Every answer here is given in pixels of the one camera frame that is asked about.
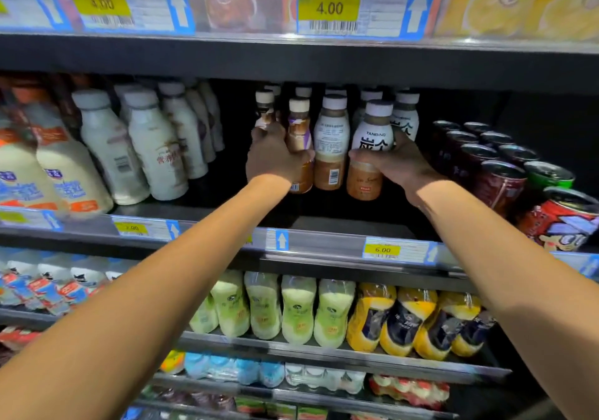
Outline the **person's right hand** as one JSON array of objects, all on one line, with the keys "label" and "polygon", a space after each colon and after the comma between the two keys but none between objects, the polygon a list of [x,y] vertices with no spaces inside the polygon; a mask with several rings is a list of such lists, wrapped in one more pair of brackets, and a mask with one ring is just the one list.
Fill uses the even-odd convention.
[{"label": "person's right hand", "polygon": [[421,208],[418,192],[428,184],[447,180],[430,166],[417,148],[415,142],[399,128],[393,130],[394,143],[392,154],[392,173],[384,175],[390,181],[404,189],[408,202],[414,207]]}]

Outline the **person's left hand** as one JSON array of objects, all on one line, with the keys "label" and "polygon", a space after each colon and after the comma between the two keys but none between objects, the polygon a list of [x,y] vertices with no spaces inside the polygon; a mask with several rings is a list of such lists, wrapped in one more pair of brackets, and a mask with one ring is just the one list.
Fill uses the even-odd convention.
[{"label": "person's left hand", "polygon": [[293,183],[281,176],[281,156],[286,145],[286,132],[278,122],[272,122],[267,130],[254,128],[252,142],[247,155],[246,177],[248,183],[254,180],[280,184],[289,190]]}]

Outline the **large white label coffee bottle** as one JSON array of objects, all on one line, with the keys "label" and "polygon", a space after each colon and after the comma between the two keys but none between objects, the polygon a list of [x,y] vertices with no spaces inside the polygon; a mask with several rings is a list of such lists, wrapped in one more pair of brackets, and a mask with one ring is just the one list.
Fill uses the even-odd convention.
[{"label": "large white label coffee bottle", "polygon": [[[367,102],[362,122],[358,124],[351,149],[390,151],[393,147],[391,116],[393,102],[375,99]],[[383,174],[371,164],[350,159],[346,189],[348,194],[360,201],[372,201],[379,197],[383,186]]]}]

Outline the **brown purple label coffee bottle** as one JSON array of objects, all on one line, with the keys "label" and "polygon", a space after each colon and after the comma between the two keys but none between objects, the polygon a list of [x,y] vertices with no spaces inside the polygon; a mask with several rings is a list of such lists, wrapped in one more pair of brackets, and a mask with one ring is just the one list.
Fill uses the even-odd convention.
[{"label": "brown purple label coffee bottle", "polygon": [[[291,153],[311,150],[313,143],[310,130],[310,99],[295,97],[289,100],[288,131],[286,145]],[[292,184],[290,192],[303,194],[313,186],[313,163],[314,160],[306,162],[302,166],[299,182]]]}]

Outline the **brown swirl label coffee bottle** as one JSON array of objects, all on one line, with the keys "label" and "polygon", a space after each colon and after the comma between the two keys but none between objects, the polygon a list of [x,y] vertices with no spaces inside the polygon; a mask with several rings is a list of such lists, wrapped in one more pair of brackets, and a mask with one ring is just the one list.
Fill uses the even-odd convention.
[{"label": "brown swirl label coffee bottle", "polygon": [[277,121],[275,110],[275,95],[272,90],[259,89],[255,93],[256,99],[256,128],[267,130],[272,122]]}]

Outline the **row of shelved coffee bottles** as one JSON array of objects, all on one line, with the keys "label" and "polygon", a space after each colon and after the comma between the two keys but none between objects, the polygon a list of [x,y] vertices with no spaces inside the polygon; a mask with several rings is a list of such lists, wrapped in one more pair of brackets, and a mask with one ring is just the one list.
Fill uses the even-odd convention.
[{"label": "row of shelved coffee bottles", "polygon": [[338,190],[343,185],[348,152],[352,150],[352,139],[356,132],[350,131],[347,101],[346,95],[325,94],[322,109],[311,132],[315,152],[312,187],[320,190]]}]

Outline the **row of dark red cans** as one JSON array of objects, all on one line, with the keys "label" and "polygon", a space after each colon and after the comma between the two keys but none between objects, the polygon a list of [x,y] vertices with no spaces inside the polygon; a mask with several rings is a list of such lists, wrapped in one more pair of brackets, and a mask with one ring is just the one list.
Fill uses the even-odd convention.
[{"label": "row of dark red cans", "polygon": [[525,188],[527,173],[523,168],[501,159],[498,150],[483,144],[480,136],[451,121],[432,123],[430,149],[438,172],[501,217],[508,216]]}]

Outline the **black metal shelf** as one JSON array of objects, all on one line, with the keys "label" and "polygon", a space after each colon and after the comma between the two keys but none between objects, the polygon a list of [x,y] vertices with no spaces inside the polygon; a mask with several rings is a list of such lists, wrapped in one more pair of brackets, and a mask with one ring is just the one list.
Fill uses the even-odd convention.
[{"label": "black metal shelf", "polygon": [[0,71],[407,85],[599,95],[599,44],[291,35],[0,33]]}]

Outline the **row of white milk bottles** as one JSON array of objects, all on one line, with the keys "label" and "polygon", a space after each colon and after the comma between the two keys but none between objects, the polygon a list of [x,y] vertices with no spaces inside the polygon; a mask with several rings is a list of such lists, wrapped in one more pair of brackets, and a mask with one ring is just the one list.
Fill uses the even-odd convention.
[{"label": "row of white milk bottles", "polygon": [[182,83],[155,90],[125,84],[119,117],[108,92],[82,89],[71,94],[81,114],[83,142],[99,162],[115,203],[134,205],[152,197],[169,202],[185,196],[190,181],[209,172],[207,132],[186,98]]}]

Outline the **green white drink bottle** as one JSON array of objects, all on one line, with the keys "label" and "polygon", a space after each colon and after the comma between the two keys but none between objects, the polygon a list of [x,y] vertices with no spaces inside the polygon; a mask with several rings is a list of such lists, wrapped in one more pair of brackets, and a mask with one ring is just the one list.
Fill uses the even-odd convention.
[{"label": "green white drink bottle", "polygon": [[249,299],[252,333],[261,340],[273,339],[281,331],[279,276],[246,271],[244,286]]},{"label": "green white drink bottle", "polygon": [[189,326],[194,333],[207,334],[219,327],[219,318],[213,296],[208,293],[192,316]]},{"label": "green white drink bottle", "polygon": [[355,298],[356,283],[321,279],[313,335],[323,348],[339,348],[346,338],[348,313]]},{"label": "green white drink bottle", "polygon": [[285,340],[294,345],[304,345],[313,336],[313,306],[317,281],[311,277],[283,275],[281,295],[283,310],[281,330]]},{"label": "green white drink bottle", "polygon": [[243,272],[226,270],[211,289],[223,335],[236,338],[250,328],[250,310],[244,293]]}]

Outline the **yellow navy label bottle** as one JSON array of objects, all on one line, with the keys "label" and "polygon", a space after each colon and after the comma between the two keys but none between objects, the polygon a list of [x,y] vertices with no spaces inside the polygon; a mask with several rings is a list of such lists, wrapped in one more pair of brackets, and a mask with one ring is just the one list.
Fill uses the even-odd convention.
[{"label": "yellow navy label bottle", "polygon": [[424,359],[445,360],[453,341],[481,308],[481,300],[476,295],[441,291],[435,310],[415,336],[414,351]]},{"label": "yellow navy label bottle", "polygon": [[346,334],[346,341],[354,351],[375,351],[382,328],[396,299],[395,286],[369,282],[358,284],[355,309],[348,322]]},{"label": "yellow navy label bottle", "polygon": [[408,356],[417,332],[434,312],[437,302],[436,290],[398,286],[397,299],[381,331],[382,349],[392,356]]},{"label": "yellow navy label bottle", "polygon": [[479,314],[468,321],[461,332],[454,339],[451,351],[460,357],[471,357],[483,347],[489,331],[497,323],[490,312],[483,308]]}]

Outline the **green drink can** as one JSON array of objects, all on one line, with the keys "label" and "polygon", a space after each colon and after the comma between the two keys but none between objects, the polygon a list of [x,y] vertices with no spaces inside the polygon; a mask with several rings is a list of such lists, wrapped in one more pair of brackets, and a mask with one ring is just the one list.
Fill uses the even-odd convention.
[{"label": "green drink can", "polygon": [[536,190],[549,187],[571,189],[576,179],[576,176],[564,167],[538,160],[525,162],[524,169],[528,174],[528,187]]}]

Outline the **pale blue bottle pack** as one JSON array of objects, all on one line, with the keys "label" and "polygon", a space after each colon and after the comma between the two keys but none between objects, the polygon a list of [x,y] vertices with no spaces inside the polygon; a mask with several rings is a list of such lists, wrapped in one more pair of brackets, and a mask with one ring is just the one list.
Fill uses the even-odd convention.
[{"label": "pale blue bottle pack", "polygon": [[259,383],[267,388],[278,387],[285,379],[285,365],[261,360],[230,358],[210,354],[186,353],[184,371],[194,379],[234,382],[250,386]]}]

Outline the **green red carton row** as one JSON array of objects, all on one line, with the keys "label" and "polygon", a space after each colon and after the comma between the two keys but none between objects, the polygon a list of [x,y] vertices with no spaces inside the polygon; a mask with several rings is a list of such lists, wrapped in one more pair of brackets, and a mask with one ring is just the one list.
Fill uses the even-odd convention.
[{"label": "green red carton row", "polygon": [[247,397],[234,397],[238,413],[266,420],[328,420],[328,410],[276,403]]}]

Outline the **red white packet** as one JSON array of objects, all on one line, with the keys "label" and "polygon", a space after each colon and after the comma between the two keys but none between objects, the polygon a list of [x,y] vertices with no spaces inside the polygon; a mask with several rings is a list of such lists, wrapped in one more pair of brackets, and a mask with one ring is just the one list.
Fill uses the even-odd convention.
[{"label": "red white packet", "polygon": [[29,343],[42,334],[40,331],[29,330],[17,326],[6,326],[0,330],[0,344],[13,353],[22,351]]}]

